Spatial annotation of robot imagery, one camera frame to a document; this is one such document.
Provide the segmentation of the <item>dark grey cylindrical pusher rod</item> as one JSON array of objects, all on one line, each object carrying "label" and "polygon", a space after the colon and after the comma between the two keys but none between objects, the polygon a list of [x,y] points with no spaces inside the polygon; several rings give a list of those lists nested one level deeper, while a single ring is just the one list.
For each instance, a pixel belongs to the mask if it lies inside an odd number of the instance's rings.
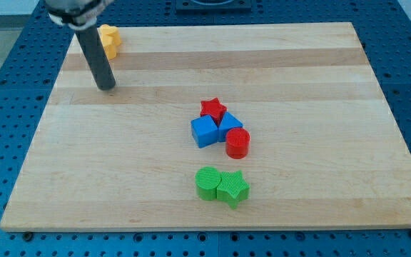
[{"label": "dark grey cylindrical pusher rod", "polygon": [[87,29],[75,31],[75,35],[97,88],[101,91],[113,89],[116,85],[116,80],[104,51],[97,27],[92,25]]}]

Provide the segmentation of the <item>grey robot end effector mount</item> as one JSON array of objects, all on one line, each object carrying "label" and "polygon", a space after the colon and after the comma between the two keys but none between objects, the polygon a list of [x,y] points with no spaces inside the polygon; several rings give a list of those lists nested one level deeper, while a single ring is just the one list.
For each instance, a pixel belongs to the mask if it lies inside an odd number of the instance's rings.
[{"label": "grey robot end effector mount", "polygon": [[59,26],[85,30],[114,0],[44,0],[50,19]]}]

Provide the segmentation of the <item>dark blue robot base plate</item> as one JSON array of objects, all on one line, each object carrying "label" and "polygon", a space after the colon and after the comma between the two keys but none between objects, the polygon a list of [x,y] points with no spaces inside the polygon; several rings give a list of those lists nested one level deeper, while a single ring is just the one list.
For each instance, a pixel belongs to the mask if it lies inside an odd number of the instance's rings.
[{"label": "dark blue robot base plate", "polygon": [[252,0],[176,0],[176,13],[250,11]]}]

